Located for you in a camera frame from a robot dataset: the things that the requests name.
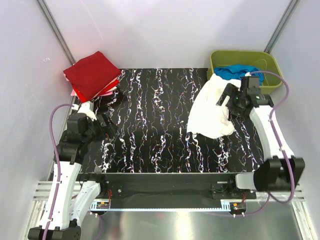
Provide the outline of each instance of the white wall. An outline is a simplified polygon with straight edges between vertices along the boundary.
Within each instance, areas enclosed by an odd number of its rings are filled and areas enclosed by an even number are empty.
[[[290,87],[288,100],[276,116],[290,148],[305,160],[300,184],[320,237],[319,9],[318,0],[300,1],[271,54]],[[283,95],[284,87],[272,98],[278,102]]]
[[[20,240],[53,159],[50,113],[71,99],[69,64],[36,1],[1,1],[0,22],[0,235]],[[56,113],[56,138],[65,116]]]
[[[76,60],[207,68],[214,50],[263,51],[290,0],[46,0]]]

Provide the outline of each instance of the stack of folded cloth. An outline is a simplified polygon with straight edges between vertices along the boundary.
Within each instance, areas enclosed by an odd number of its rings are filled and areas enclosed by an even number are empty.
[[[111,95],[117,88],[121,71],[97,51],[80,59],[63,73],[72,85],[71,96],[77,96],[80,102],[85,103],[97,96]]]

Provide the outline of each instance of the marble pattern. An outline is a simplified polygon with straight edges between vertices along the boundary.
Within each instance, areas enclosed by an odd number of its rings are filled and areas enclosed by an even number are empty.
[[[217,139],[187,133],[207,69],[123,69],[119,80],[113,95],[93,100],[96,114],[107,112],[118,132],[89,146],[83,172],[247,172],[263,162],[250,119],[233,118],[235,132]]]

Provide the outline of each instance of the green bin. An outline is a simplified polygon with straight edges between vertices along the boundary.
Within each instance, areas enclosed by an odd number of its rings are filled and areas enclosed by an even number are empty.
[[[210,57],[210,66],[207,72],[207,79],[209,80],[214,73],[214,68],[221,68],[235,64],[255,66],[262,71],[269,71],[280,76],[280,70],[275,59],[268,53],[263,51],[228,51],[219,50],[214,51]],[[264,81],[262,82],[261,93],[270,94],[275,88],[278,88],[282,81],[271,74],[264,74]]]

